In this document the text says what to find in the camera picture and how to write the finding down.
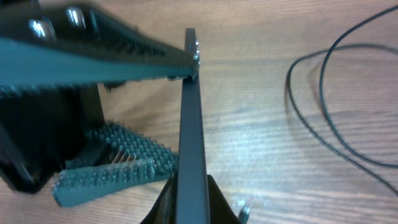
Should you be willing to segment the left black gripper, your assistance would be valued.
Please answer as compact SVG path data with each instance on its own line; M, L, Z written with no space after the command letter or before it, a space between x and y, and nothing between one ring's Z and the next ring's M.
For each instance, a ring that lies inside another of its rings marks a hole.
M74 207L177 169L176 152L118 123L102 124L96 85L1 99L1 178L34 194L61 170L52 195Z

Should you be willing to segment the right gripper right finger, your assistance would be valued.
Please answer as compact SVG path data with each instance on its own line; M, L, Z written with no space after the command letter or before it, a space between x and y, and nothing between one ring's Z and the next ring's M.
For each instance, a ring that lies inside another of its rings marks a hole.
M183 79L178 170L142 223L241 223L206 172L200 78Z

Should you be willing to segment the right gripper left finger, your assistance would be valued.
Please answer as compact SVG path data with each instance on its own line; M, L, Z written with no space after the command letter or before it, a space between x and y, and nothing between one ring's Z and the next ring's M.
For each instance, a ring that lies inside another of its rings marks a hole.
M90 2L1 4L1 92L198 75L196 49L141 34Z

